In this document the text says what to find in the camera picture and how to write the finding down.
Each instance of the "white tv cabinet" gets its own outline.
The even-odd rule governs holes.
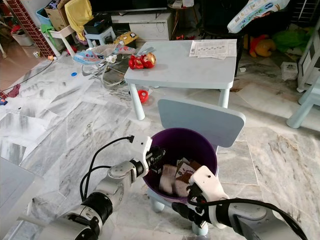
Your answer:
[[[114,24],[129,24],[130,30],[137,34],[137,42],[170,40],[174,19],[171,12],[152,12],[111,16]]]

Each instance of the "black cable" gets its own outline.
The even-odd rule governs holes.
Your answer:
[[[53,62],[54,62],[54,61],[52,60],[52,61],[50,62],[50,64],[49,64],[48,66],[46,66],[44,69],[42,69],[40,72],[36,73],[35,75],[27,78],[26,80],[24,80],[24,81],[22,81],[22,82],[20,82],[20,83],[17,83],[17,84],[22,84],[22,83],[28,81],[29,79],[33,78],[34,76],[37,76],[38,74],[42,73],[42,72],[43,72],[44,70],[46,70]],[[4,92],[4,91],[6,91],[6,90],[13,89],[16,85],[14,85],[14,86],[12,86],[12,87],[9,87],[9,88],[7,88],[7,89],[5,89],[5,90],[2,90],[2,91]]]
[[[102,166],[96,166],[94,167],[92,170],[91,170],[91,173],[94,171],[94,170],[97,170],[97,169],[109,169],[111,168],[111,166],[106,166],[106,165],[102,165]],[[81,182],[80,182],[80,196],[81,196],[81,200],[84,201],[85,198],[84,198],[84,192],[83,192],[83,185],[84,185],[84,181],[86,179],[86,177],[88,176],[88,172],[83,176],[83,178],[81,179]]]
[[[94,154],[94,156],[93,156],[93,158],[92,158],[92,161],[91,161],[91,164],[90,164],[90,167],[89,167],[89,171],[88,171],[88,173],[87,173],[87,178],[86,178],[86,182],[85,182],[83,199],[86,199],[86,198],[87,198],[90,175],[91,175],[91,171],[92,171],[92,168],[93,168],[93,166],[94,166],[94,162],[95,162],[95,159],[96,159],[96,156],[98,155],[98,153],[100,153],[103,149],[105,149],[106,147],[110,146],[111,144],[114,144],[115,142],[118,142],[118,141],[120,141],[120,140],[125,140],[125,139],[128,139],[130,142],[132,142],[133,138],[134,138],[133,136],[120,137],[120,138],[118,138],[118,139],[116,139],[116,140],[113,140],[113,141],[109,142],[108,144],[106,144],[106,145],[104,145],[103,147],[101,147],[98,151],[96,151],[96,153]]]
[[[204,207],[204,206],[216,206],[216,205],[221,205],[221,204],[254,204],[254,205],[259,205],[268,209],[271,209],[273,211],[276,211],[283,217],[285,222],[291,227],[291,229],[297,234],[302,240],[308,240],[306,234],[304,231],[301,229],[301,227],[298,225],[298,223],[286,212],[281,210],[280,208],[276,207],[275,205],[271,203],[266,203],[263,201],[257,201],[257,200],[252,200],[252,199],[243,199],[243,198],[233,198],[233,199],[223,199],[223,200],[218,200],[218,201],[209,201],[209,202],[194,202],[188,199],[188,203],[193,206],[199,206],[199,207]]]

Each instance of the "purple trash bin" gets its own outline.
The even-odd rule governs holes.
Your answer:
[[[161,159],[163,165],[176,166],[177,160],[185,157],[207,166],[214,174],[217,172],[217,156],[211,143],[201,134],[187,128],[168,128],[152,137],[152,147],[165,149],[165,156]],[[169,202],[186,203],[186,197],[170,196],[159,190],[161,174],[153,171],[143,178],[148,187]]]

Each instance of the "red brick wall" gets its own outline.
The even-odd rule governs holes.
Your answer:
[[[19,19],[20,23],[23,25],[25,30],[28,32],[36,46],[40,49],[43,56],[51,56],[55,55],[54,51],[50,48],[46,39],[42,35],[42,33],[37,29],[34,21],[30,17],[29,13],[20,2],[20,0],[6,0],[12,11]]]

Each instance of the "cardboard box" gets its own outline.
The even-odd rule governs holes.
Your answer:
[[[56,31],[60,31],[69,25],[69,21],[67,18],[65,4],[70,0],[61,0],[57,6],[57,9],[49,9],[47,7],[44,8],[48,17],[52,23],[52,26]]]

